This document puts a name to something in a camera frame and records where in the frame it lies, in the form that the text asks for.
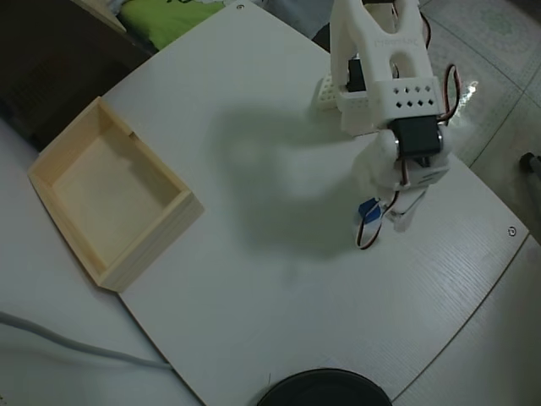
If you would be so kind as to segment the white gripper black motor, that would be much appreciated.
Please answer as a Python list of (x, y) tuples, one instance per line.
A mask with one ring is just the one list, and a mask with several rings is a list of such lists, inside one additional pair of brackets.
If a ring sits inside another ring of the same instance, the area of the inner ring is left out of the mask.
[(447, 174), (449, 159), (443, 154), (415, 159), (398, 158), (393, 162), (393, 169), (396, 174), (393, 188), (402, 191), (389, 211), (389, 220), (396, 232), (405, 232), (426, 195), (425, 187), (439, 182)]

